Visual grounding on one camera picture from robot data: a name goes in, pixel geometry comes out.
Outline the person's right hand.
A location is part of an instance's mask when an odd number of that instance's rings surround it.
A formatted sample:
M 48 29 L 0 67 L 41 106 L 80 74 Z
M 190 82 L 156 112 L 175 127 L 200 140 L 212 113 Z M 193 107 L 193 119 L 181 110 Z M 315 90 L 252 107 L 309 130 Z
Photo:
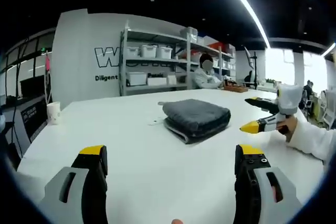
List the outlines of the person's right hand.
M 296 129 L 297 123 L 298 123 L 298 119 L 294 115 L 292 115 L 292 116 L 286 118 L 285 120 L 277 123 L 276 130 L 280 134 L 282 134 L 286 137 L 286 142 L 287 143 L 290 142 L 290 140 L 291 140 L 291 138 L 294 134 L 294 131 Z

